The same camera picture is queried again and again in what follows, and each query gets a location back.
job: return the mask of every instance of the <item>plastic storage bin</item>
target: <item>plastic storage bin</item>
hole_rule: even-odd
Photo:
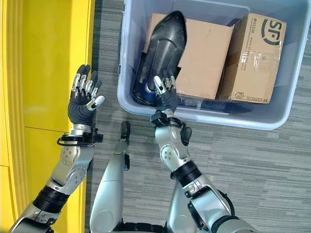
[[[288,118],[299,75],[310,24],[309,0],[125,0],[122,17],[118,100],[128,112],[151,115],[152,107],[132,98],[132,88],[144,47],[151,13],[180,10],[186,18],[228,25],[248,13],[257,13],[287,22],[286,37],[271,102],[238,103],[247,111],[225,113],[208,108],[178,107],[175,115],[183,120],[272,130]]]

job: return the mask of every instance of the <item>sf logo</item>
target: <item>sf logo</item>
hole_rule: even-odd
[[[268,23],[268,20],[265,19],[261,27],[261,37],[269,45],[279,45],[281,28],[282,24],[280,22],[270,20]]]

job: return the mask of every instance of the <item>yellow wall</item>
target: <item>yellow wall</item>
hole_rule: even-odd
[[[71,82],[80,64],[91,63],[94,2],[1,1],[1,26],[7,25],[1,37],[4,61],[1,66],[0,165],[4,166],[1,167],[1,211],[8,213],[5,218],[4,215],[0,217],[1,231],[11,226],[21,214],[25,204],[20,204],[22,199],[19,196],[22,195],[26,203],[32,201],[59,159],[61,148],[56,140],[71,126],[67,117]],[[14,24],[14,32],[9,22]],[[12,48],[6,44],[6,40],[11,41],[10,36],[16,38],[13,42],[17,45]],[[10,82],[13,76],[16,82]],[[8,98],[12,95],[21,101]],[[16,114],[12,114],[10,105]],[[21,115],[21,119],[17,120],[15,115]],[[21,133],[12,130],[15,126]],[[17,135],[21,136],[16,149],[11,143]],[[27,167],[27,170],[19,171],[18,166]],[[15,182],[21,174],[24,178],[19,182],[27,183],[26,187]],[[85,187],[86,182],[69,198],[53,225],[56,233],[84,232]],[[25,192],[19,192],[19,188],[24,188]],[[3,194],[7,190],[11,202],[3,206],[2,202],[8,199]]]

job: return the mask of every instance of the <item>floor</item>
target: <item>floor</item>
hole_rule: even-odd
[[[97,0],[93,69],[106,96],[96,126],[104,142],[95,147],[87,177],[86,232],[98,184],[119,138],[122,121],[132,125],[131,169],[125,173],[123,218],[164,224],[173,181],[159,158],[147,116],[124,111],[117,100],[118,38],[123,0]],[[273,131],[257,131],[187,122],[193,135],[189,151],[200,170],[227,192],[236,214],[262,233],[311,232],[311,41],[302,61],[287,122]]]

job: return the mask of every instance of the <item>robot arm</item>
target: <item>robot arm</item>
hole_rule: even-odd
[[[172,76],[164,81],[165,84],[158,76],[154,77],[161,105],[160,111],[151,116],[151,122],[156,126],[155,138],[161,160],[190,199],[188,209],[197,227],[212,233],[258,233],[235,216],[230,199],[213,186],[190,158],[186,145],[191,129],[174,117],[178,105],[175,79]]]
[[[101,82],[97,81],[96,72],[87,81],[89,71],[89,65],[82,65],[74,78],[68,105],[73,126],[70,134],[62,135],[57,141],[62,146],[58,164],[38,196],[11,227],[11,233],[52,233],[50,226],[86,176],[94,144],[103,141],[92,121],[94,110],[103,103],[104,96],[97,96]]]

